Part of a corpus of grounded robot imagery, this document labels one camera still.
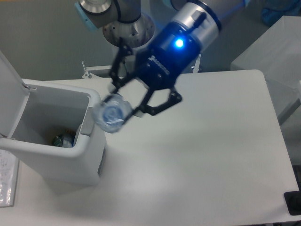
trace gray floor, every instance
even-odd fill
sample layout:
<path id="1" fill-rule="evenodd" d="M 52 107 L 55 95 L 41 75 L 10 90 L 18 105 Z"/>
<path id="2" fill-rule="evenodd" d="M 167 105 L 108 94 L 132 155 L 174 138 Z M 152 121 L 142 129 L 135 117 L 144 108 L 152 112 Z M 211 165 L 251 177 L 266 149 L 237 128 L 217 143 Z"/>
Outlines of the gray floor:
<path id="1" fill-rule="evenodd" d="M 22 78 L 78 79 L 86 66 L 111 65 L 113 51 L 102 31 L 89 32 L 74 9 L 76 0 L 0 1 L 0 50 Z M 260 19 L 262 0 L 253 0 L 203 53 L 204 72 L 227 71 L 230 63 L 267 29 Z M 175 11 L 150 1 L 156 25 Z"/>

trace clear plastic bottle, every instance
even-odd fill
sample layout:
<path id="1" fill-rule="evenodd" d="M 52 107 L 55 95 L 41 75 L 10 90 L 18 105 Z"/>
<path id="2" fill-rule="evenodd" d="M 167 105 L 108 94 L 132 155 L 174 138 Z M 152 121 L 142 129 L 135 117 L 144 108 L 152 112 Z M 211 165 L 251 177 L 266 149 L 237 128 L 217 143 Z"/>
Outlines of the clear plastic bottle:
<path id="1" fill-rule="evenodd" d="M 261 19 L 272 26 L 282 16 L 296 16 L 301 8 L 301 0 L 266 0 Z"/>
<path id="2" fill-rule="evenodd" d="M 124 124 L 125 118 L 131 113 L 132 107 L 119 94 L 110 94 L 104 102 L 94 108 L 95 123 L 105 132 L 118 132 Z"/>

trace blue cloth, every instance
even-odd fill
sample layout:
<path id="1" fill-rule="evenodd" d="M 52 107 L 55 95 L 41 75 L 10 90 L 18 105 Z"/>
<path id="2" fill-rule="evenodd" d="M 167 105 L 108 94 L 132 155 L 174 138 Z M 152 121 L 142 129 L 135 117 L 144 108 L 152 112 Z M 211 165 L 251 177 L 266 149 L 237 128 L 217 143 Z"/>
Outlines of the blue cloth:
<path id="1" fill-rule="evenodd" d="M 282 16 L 298 15 L 300 8 L 301 0 L 266 0 L 261 19 L 271 27 Z"/>

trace silver metal cylinder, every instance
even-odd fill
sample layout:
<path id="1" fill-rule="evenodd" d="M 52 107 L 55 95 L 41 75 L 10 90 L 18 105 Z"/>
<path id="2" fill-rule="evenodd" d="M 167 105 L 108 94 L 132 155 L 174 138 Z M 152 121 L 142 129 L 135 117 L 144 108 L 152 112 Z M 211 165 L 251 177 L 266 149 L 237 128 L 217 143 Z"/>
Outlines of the silver metal cylinder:
<path id="1" fill-rule="evenodd" d="M 246 6 L 245 0 L 199 0 L 207 5 L 224 26 L 237 11 Z"/>
<path id="2" fill-rule="evenodd" d="M 184 28 L 190 29 L 201 13 L 206 13 L 207 17 L 205 21 L 192 32 L 192 35 L 200 42 L 203 51 L 219 34 L 219 29 L 215 20 L 208 12 L 197 4 L 186 3 L 186 5 L 174 16 L 172 22 L 179 23 Z"/>
<path id="3" fill-rule="evenodd" d="M 94 14 L 104 13 L 111 6 L 111 0 L 80 0 L 81 6 L 88 12 Z"/>

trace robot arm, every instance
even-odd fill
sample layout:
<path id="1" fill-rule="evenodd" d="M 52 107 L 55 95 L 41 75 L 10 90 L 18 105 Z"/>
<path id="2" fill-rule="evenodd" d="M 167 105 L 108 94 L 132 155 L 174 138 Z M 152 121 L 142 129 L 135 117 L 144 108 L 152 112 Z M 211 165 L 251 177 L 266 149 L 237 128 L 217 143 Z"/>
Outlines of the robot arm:
<path id="1" fill-rule="evenodd" d="M 117 132 L 133 116 L 143 113 L 156 115 L 181 102 L 182 97 L 174 85 L 177 77 L 197 55 L 218 36 L 224 25 L 249 0 L 188 0 L 149 45 L 136 54 L 135 70 L 125 77 L 118 76 L 120 63 L 132 55 L 133 50 L 122 39 L 109 76 L 112 78 L 110 95 L 94 112 L 100 127 L 110 133 Z M 118 95 L 120 88 L 133 79 L 148 89 L 139 106 L 132 109 Z M 168 100 L 156 107 L 148 102 L 156 90 L 169 89 Z"/>

